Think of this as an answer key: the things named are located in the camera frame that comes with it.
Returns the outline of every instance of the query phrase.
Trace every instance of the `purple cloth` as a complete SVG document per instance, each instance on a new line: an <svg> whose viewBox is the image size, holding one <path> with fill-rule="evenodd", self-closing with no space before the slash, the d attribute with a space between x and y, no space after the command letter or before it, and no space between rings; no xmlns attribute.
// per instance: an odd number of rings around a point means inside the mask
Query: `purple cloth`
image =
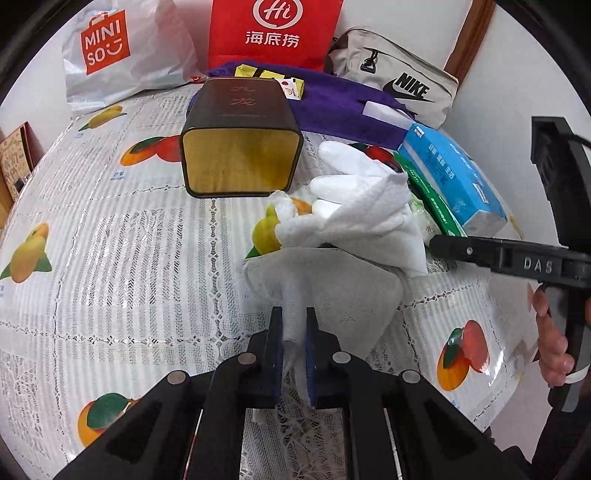
<svg viewBox="0 0 591 480"><path fill-rule="evenodd" d="M332 135L396 150L407 131L363 115L365 102L388 105L414 117L403 104L381 90L312 70L245 60L225 63L207 75L233 77L236 67L243 63L304 80L304 98L290 100L290 105L300 129L306 132Z"/></svg>

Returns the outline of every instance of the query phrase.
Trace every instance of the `dark brown tin box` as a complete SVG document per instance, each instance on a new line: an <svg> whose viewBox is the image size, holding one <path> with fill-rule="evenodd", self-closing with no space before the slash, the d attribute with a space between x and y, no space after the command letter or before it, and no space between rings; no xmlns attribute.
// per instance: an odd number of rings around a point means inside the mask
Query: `dark brown tin box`
<svg viewBox="0 0 591 480"><path fill-rule="evenodd" d="M209 79L180 136L185 187L198 198L287 191L303 143L276 80Z"/></svg>

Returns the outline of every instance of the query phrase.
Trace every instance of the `blue tissue box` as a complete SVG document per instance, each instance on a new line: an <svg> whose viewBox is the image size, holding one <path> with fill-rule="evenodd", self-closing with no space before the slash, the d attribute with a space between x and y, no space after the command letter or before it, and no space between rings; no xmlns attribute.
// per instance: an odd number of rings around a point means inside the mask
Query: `blue tissue box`
<svg viewBox="0 0 591 480"><path fill-rule="evenodd" d="M423 172L468 235L494 236L505 226L507 216L501 202L449 137L415 123L398 152Z"/></svg>

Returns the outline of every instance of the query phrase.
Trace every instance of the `miniso shopping bag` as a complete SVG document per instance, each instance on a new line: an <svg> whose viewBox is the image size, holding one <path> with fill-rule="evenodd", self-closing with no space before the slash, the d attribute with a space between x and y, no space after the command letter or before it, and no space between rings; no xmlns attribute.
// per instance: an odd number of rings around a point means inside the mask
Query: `miniso shopping bag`
<svg viewBox="0 0 591 480"><path fill-rule="evenodd" d="M62 52L75 116L197 75L193 41L173 0L95 0L76 15Z"/></svg>

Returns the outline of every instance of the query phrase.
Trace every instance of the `metal screw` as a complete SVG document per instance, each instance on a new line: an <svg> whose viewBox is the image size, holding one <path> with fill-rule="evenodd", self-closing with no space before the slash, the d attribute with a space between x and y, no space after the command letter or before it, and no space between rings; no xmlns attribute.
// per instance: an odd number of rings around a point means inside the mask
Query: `metal screw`
<svg viewBox="0 0 591 480"><path fill-rule="evenodd" d="M419 380L421 380L421 375L419 375L419 373L415 372L414 370L406 370L404 373L402 373L402 379L406 383L418 383Z"/></svg>
<svg viewBox="0 0 591 480"><path fill-rule="evenodd" d="M168 383L172 385L179 385L183 383L185 378L187 378L187 375L185 374L185 372L181 370L175 370L174 372L170 372L166 377Z"/></svg>
<svg viewBox="0 0 591 480"><path fill-rule="evenodd" d="M333 360L337 364L348 364L351 361L351 356L347 352L335 352Z"/></svg>
<svg viewBox="0 0 591 480"><path fill-rule="evenodd" d="M250 352L241 353L238 357L238 363L241 365L252 365L256 362L256 355Z"/></svg>

